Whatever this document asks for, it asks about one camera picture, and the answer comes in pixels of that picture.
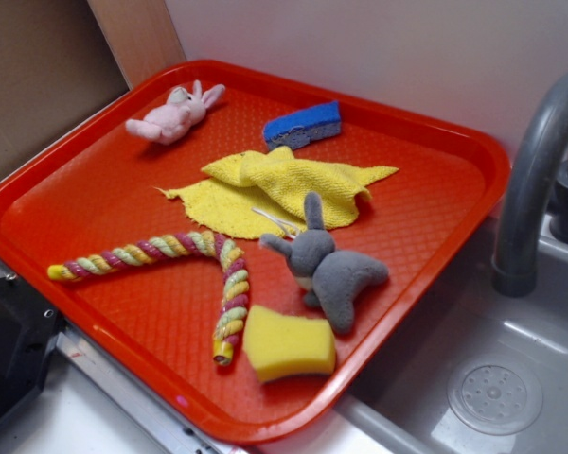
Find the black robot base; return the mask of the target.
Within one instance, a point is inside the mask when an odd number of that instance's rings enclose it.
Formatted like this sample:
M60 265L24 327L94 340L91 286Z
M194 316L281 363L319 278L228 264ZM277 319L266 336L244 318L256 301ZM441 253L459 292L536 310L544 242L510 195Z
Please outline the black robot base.
M0 426L44 389L59 310L22 278L0 279Z

